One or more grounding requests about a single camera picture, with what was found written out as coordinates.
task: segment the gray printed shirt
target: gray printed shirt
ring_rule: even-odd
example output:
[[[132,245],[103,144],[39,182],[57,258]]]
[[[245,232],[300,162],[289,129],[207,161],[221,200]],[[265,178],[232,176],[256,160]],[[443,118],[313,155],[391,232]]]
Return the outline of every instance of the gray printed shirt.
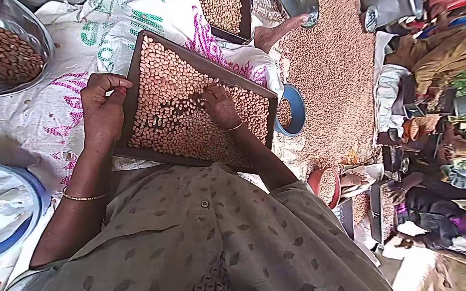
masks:
[[[115,172],[102,232],[10,290],[392,290],[306,182],[168,167]]]

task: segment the tray of peanuts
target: tray of peanuts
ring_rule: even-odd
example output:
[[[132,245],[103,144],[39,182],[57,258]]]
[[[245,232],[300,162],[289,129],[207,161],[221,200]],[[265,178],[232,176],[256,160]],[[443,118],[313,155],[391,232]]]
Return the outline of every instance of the tray of peanuts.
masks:
[[[200,3],[214,36],[236,44],[251,41],[250,0],[200,0]]]
[[[127,78],[133,87],[114,155],[186,166],[223,162],[255,173],[204,108],[202,93],[213,83],[229,92],[240,118],[271,149],[276,94],[164,37],[139,33]]]

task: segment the metal basin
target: metal basin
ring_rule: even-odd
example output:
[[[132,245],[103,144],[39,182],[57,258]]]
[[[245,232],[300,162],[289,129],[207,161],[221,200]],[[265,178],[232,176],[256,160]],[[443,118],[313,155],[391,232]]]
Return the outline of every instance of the metal basin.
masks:
[[[308,14],[309,18],[305,24],[301,25],[304,29],[313,28],[320,17],[320,3],[318,0],[279,0],[283,10],[289,17]]]
[[[0,27],[26,40],[44,61],[41,74],[34,80],[20,85],[0,83],[0,97],[3,97],[33,87],[44,78],[48,72],[48,63],[53,58],[53,41],[44,25],[17,0],[0,0]]]

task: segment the blue container rim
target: blue container rim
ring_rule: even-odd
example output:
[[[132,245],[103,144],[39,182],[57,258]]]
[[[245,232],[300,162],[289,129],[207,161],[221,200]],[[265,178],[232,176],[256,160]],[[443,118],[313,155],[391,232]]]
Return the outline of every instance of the blue container rim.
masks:
[[[40,185],[42,189],[37,189],[36,186],[34,186],[33,183],[29,181],[29,177],[23,176],[22,173],[17,172],[15,168],[0,165],[0,171],[9,175],[13,175],[16,179],[20,180],[29,191],[34,203],[31,217],[26,219],[8,239],[0,242],[0,249],[2,249],[0,252],[0,257],[2,257],[8,253],[14,245],[22,243],[37,226],[37,223],[39,222],[39,219],[43,213],[42,208],[44,208],[43,201],[39,197],[38,190],[42,190],[44,192],[46,190],[42,184]]]
[[[292,89],[293,91],[295,91],[295,92],[298,94],[299,99],[300,99],[300,103],[299,103],[298,106],[299,106],[300,108],[302,108],[302,110],[301,110],[302,112],[300,112],[299,115],[301,116],[301,114],[302,114],[302,116],[303,116],[303,122],[302,122],[302,124],[301,124],[300,129],[299,129],[296,133],[290,133],[290,132],[288,132],[286,129],[283,128],[283,126],[281,125],[280,121],[278,120],[278,115],[276,115],[276,116],[275,116],[275,130],[278,131],[279,133],[282,133],[282,134],[286,135],[286,136],[294,137],[294,136],[299,135],[299,134],[301,133],[301,131],[303,131],[303,128],[304,128],[304,126],[305,126],[305,121],[306,121],[306,119],[307,119],[306,108],[305,108],[305,101],[303,100],[303,95],[301,95],[301,92],[298,90],[298,88],[296,88],[296,86],[287,83],[287,84],[284,84],[283,87],[284,87],[284,89]],[[295,116],[298,116],[298,114],[295,114],[295,113],[298,113],[298,112],[293,112],[293,118],[294,118]]]

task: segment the terracotta bowl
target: terracotta bowl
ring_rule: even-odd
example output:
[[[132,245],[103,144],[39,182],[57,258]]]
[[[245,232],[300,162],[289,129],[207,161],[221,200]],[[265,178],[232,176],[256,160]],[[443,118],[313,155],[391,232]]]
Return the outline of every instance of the terracotta bowl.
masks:
[[[310,185],[310,188],[312,188],[312,190],[314,191],[314,194],[319,197],[321,190],[321,178],[323,177],[323,173],[325,173],[326,171],[332,171],[332,173],[335,176],[335,191],[333,194],[332,201],[328,204],[328,207],[330,209],[334,209],[339,203],[339,199],[341,197],[341,181],[339,180],[339,175],[337,174],[337,172],[332,168],[316,170],[309,175],[309,179],[307,180],[307,182]]]

